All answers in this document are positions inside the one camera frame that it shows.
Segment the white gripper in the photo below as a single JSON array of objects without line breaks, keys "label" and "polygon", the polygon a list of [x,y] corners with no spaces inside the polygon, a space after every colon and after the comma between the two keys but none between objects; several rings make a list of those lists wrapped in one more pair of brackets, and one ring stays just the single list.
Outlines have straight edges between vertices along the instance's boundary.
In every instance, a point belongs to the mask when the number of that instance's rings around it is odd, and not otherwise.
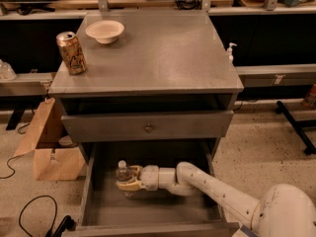
[{"label": "white gripper", "polygon": [[136,192],[141,187],[147,191],[157,191],[159,188],[159,167],[148,165],[142,168],[139,165],[132,165],[131,169],[135,177],[140,176],[140,182],[132,180],[128,182],[117,181],[117,187],[122,191]]}]

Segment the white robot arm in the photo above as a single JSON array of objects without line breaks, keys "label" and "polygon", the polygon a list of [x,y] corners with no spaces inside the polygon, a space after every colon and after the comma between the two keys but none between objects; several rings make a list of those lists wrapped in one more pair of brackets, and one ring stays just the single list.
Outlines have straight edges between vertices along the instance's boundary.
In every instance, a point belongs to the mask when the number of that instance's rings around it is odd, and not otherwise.
[{"label": "white robot arm", "polygon": [[256,199],[189,162],[175,168],[118,162],[117,187],[125,192],[164,189],[176,196],[208,195],[259,237],[316,237],[316,207],[301,189],[279,184]]}]

